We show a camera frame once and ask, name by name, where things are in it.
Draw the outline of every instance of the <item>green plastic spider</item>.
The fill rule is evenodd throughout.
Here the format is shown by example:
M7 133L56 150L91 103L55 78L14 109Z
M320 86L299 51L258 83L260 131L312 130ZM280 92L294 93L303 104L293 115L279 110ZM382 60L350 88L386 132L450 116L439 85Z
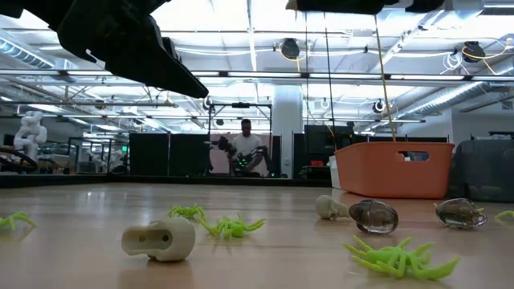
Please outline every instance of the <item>green plastic spider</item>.
M501 218L511 215L514 218L514 211L504 211L495 216L496 220L500 220Z
M264 225L264 219L260 219L257 222L247 226L244 222L243 216L241 213L238 213L237 220L230 220L227 217L223 217L223 220L219 220L216 227L211 227L206 224L205 220L200 219L200 223L209 231L210 234L214 236L219 236L223 234L225 238L230 237L231 235L236 238L244 237L244 232L254 231Z
M32 226L35 226L35 223L29 219L29 215L25 212L17 212L10 215L7 218L0 218L0 227L10 226L12 230L16 230L16 226L14 225L15 221L24 221Z
M428 265L430 261L430 254L426 253L424 258L421 256L435 243L423 244L418 246L416 250L405 251L403 247L412 239L408 237L401 241L398 246L387 246L380 250L374 250L356 236L353 236L353 238L365 250L365 252L363 252L353 246L344 244L346 249L359 256L352 256L353 261L372 271L390 274L397 278L405 276L407 268L410 267L412 269L411 274L415 278L429 280L441 279L450 275L455 269L455 265L460 261L460 258L455 258L440 267L426 268L426 265Z
M198 206L198 204L194 204L193 207L183 208L181 206L173 206L173 208L171 208L171 210L168 212L168 217L172 218L175 216L175 214L185 218L192 218L195 214L198 214L200 219L206 217L206 213L203 211L201 206Z

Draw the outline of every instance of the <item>white shirt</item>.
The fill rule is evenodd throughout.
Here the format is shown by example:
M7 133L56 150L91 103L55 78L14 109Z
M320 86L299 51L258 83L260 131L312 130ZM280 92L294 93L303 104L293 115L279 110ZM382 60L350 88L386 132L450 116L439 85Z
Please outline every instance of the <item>white shirt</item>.
M239 153L247 155L255 148L263 145L263 141L260 139L260 137L253 134L248 137L243 136L243 134L239 134L232 140L232 145L235 149L237 149L236 155Z

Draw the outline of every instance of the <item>ceiling light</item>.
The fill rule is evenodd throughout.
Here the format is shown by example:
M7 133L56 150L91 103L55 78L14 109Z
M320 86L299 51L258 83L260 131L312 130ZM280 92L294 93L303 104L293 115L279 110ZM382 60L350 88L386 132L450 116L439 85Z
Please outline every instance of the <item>ceiling light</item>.
M87 123L83 120L76 119L76 118L71 118L70 120L75 121L77 124L89 125L89 123Z
M300 73L289 73L289 72L229 72L228 75L234 76L234 77L276 77L276 78L301 77Z
M380 79L377 74L353 74L353 73L311 73L312 78L333 78L333 79Z
M219 76L217 71L192 71L194 76Z
M102 128L104 130L110 130L110 131L120 131L120 130L123 130L122 128L115 127L114 125L97 124L96 126L99 127L99 128Z
M52 70L26 70L26 69L0 69L0 75L59 75L58 71Z
M40 50L52 51L52 50L61 50L63 49L60 45L49 45L45 47L39 47Z
M480 81L514 81L514 76L473 76L473 80L480 80Z
M66 71L69 75L93 75L93 76L111 76L112 73L109 71L95 71L95 70L87 70L87 71L81 71L81 70L72 70L72 71Z
M99 115L63 115L63 117L79 117L79 118L102 118Z
M464 75L392 75L391 79L400 80L462 80Z
M323 109L327 109L327 108L330 108L330 104L328 103L327 101L327 98L323 98L323 101L321 102L321 108Z
M47 105L47 104L29 104L31 108L37 108L40 110L44 110L47 112L63 112L62 108L58 108L53 105Z

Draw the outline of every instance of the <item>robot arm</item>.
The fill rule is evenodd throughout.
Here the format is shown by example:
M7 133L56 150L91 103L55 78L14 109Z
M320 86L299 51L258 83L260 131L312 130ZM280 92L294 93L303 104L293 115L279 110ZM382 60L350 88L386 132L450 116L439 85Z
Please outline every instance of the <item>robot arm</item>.
M168 1L0 0L0 14L19 18L23 9L29 10L57 32L64 49L81 59L100 59L114 75L204 98L209 91L181 64L173 42L161 37L150 16Z

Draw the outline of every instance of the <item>clear plastic egg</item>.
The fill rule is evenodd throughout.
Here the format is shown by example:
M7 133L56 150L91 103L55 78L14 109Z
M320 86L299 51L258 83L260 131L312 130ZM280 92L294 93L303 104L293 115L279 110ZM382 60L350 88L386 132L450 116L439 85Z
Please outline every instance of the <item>clear plastic egg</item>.
M365 233L389 234L398 226L398 213L382 201L362 200L349 208L357 228Z
M440 203L435 214L442 224L455 229L476 229L487 222L487 216L475 208L473 201L466 198Z

